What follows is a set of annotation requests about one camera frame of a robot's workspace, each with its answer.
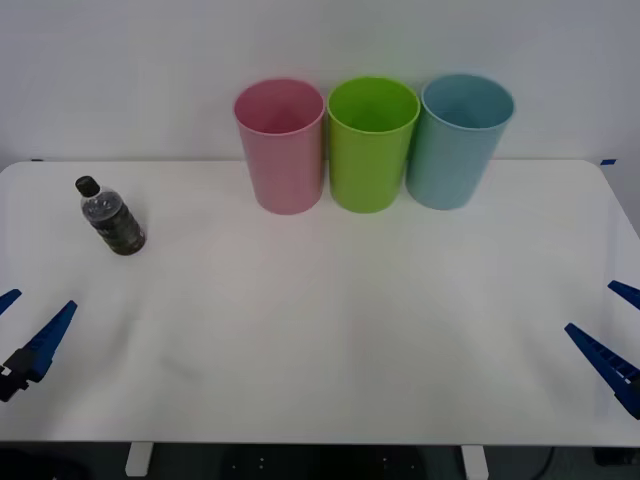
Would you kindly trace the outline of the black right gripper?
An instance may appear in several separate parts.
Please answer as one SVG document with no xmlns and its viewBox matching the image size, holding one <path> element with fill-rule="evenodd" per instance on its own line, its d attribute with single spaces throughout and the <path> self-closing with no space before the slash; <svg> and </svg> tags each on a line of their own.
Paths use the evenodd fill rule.
<svg viewBox="0 0 640 480">
<path fill-rule="evenodd" d="M 607 287 L 637 310 L 640 309 L 639 289 L 616 280 L 611 281 Z M 640 420 L 639 369 L 573 323 L 567 324 L 564 330 L 611 388 L 620 404 L 636 420 Z"/>
</svg>

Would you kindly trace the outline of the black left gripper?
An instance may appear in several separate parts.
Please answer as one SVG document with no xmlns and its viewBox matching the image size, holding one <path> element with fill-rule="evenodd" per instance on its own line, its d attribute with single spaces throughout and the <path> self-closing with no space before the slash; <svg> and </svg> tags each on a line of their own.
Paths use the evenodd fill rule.
<svg viewBox="0 0 640 480">
<path fill-rule="evenodd" d="M 0 315 L 21 295 L 19 289 L 12 289 L 1 295 Z M 74 301 L 69 301 L 36 335 L 1 365 L 2 403 L 9 402 L 20 390 L 26 390 L 30 382 L 39 383 L 46 376 L 77 307 Z"/>
</svg>

